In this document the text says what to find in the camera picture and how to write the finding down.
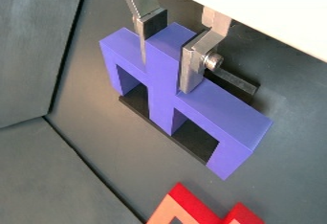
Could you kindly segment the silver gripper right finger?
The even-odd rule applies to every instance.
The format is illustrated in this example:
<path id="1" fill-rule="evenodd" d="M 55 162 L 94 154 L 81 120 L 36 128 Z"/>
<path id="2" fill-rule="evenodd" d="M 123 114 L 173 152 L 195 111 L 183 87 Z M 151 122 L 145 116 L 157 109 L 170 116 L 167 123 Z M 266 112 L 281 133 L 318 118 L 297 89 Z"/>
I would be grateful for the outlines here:
<path id="1" fill-rule="evenodd" d="M 189 94 L 203 81 L 205 70 L 215 71 L 223 57 L 217 47 L 229 33 L 231 18 L 209 7 L 203 7 L 202 24 L 207 27 L 185 44 L 182 49 L 179 89 Z"/>

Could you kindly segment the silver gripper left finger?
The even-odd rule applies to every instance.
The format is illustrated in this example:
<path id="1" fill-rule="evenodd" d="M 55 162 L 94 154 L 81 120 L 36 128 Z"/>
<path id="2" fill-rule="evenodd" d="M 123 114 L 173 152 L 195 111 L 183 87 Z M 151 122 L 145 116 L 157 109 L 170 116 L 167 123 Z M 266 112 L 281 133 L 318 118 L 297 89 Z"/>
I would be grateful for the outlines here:
<path id="1" fill-rule="evenodd" d="M 139 35 L 142 60 L 146 60 L 146 40 L 167 27 L 167 9 L 159 0 L 126 0 L 134 16 L 134 28 Z"/>

